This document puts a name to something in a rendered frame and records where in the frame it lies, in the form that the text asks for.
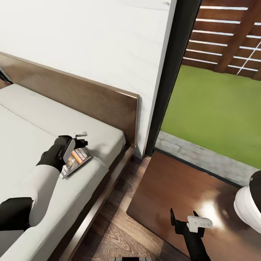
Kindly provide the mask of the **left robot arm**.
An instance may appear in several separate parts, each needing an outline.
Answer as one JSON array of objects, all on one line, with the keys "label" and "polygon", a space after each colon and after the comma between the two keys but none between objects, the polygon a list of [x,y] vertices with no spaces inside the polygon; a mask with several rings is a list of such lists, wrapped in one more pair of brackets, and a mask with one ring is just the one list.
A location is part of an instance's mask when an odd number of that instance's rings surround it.
[{"label": "left robot arm", "polygon": [[0,258],[30,227],[45,217],[62,168],[72,151],[88,145],[85,131],[60,135],[29,175],[0,203]]}]

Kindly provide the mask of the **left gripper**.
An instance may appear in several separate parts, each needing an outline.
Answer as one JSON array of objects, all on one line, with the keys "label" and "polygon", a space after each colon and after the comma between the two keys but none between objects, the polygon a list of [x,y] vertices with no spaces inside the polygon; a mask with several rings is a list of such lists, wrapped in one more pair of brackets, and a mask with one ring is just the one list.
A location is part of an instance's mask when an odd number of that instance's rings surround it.
[{"label": "left gripper", "polygon": [[74,139],[76,141],[76,146],[74,149],[77,149],[77,148],[84,148],[85,146],[88,145],[88,142],[85,141],[85,139]]}]

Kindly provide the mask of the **hardback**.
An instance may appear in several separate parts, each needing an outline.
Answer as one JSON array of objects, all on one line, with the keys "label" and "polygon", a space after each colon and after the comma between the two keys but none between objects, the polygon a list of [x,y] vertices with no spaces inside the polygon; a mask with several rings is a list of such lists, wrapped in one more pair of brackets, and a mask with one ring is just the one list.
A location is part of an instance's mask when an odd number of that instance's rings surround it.
[{"label": "hardback", "polygon": [[70,175],[73,171],[75,171],[78,167],[80,167],[83,163],[88,161],[92,156],[87,152],[85,148],[77,148],[74,149],[66,163],[63,166],[60,177],[61,179],[65,179],[68,175]]}]

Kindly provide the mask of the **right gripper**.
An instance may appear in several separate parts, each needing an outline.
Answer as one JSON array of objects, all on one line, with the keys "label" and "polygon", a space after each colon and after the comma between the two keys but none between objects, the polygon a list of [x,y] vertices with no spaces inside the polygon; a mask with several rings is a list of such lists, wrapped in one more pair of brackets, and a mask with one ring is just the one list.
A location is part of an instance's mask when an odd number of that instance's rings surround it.
[{"label": "right gripper", "polygon": [[[188,247],[192,244],[200,244],[200,245],[204,246],[201,238],[204,236],[205,228],[198,227],[197,233],[190,232],[189,228],[187,226],[187,222],[176,220],[172,208],[171,208],[170,212],[171,212],[171,225],[175,226],[176,234],[180,234],[180,235],[184,236],[187,250],[188,250]],[[195,211],[193,211],[193,213],[196,217],[199,217]]]}]

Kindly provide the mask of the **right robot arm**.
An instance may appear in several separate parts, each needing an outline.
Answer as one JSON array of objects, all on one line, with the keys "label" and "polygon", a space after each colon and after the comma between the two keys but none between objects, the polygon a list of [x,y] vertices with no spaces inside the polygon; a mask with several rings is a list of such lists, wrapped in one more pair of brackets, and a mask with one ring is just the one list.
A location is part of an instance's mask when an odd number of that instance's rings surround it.
[{"label": "right robot arm", "polygon": [[193,211],[194,216],[188,216],[187,223],[176,220],[172,208],[170,212],[171,225],[175,226],[176,234],[184,236],[191,261],[211,261],[201,238],[204,236],[205,228],[212,227],[212,220],[206,217],[199,217],[198,214]]}]

